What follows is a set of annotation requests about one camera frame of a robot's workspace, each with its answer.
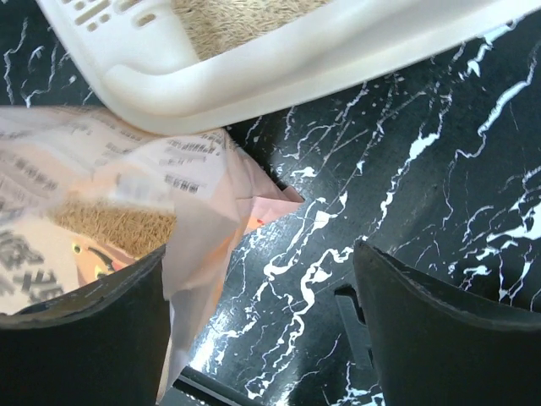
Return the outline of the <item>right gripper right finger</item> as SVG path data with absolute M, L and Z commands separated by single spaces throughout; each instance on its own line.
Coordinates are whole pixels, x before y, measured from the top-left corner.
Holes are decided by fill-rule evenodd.
M 540 315 L 356 243 L 358 302 L 388 405 L 538 405 Z

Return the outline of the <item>pink cat litter bag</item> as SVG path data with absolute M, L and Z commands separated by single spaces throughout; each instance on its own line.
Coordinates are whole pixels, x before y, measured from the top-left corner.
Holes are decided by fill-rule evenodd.
M 224 129 L 160 136 L 99 107 L 3 107 L 1 317 L 164 248 L 170 337 L 158 403 L 214 313 L 243 236 L 302 202 Z

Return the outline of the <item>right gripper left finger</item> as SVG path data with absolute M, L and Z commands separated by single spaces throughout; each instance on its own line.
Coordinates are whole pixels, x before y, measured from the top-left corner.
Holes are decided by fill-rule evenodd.
M 1 317 L 3 405 L 153 405 L 170 337 L 159 248 Z

